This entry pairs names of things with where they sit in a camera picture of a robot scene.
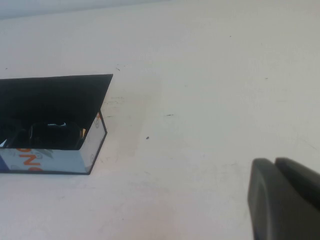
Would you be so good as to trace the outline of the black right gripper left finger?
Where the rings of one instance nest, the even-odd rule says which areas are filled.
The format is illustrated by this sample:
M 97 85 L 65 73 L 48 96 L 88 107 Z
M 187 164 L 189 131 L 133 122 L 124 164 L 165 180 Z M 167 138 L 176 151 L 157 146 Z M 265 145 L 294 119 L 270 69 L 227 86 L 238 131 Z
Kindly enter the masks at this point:
M 320 238 L 320 207 L 305 201 L 275 162 L 252 161 L 247 202 L 255 240 Z

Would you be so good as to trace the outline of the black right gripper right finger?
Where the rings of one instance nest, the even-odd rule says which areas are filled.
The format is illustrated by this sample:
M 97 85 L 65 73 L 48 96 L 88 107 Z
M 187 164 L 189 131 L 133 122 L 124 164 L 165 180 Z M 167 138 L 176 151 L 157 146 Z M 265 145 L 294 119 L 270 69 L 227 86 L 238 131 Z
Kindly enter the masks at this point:
M 295 191 L 315 208 L 320 207 L 320 174 L 289 158 L 279 157 L 275 166 Z

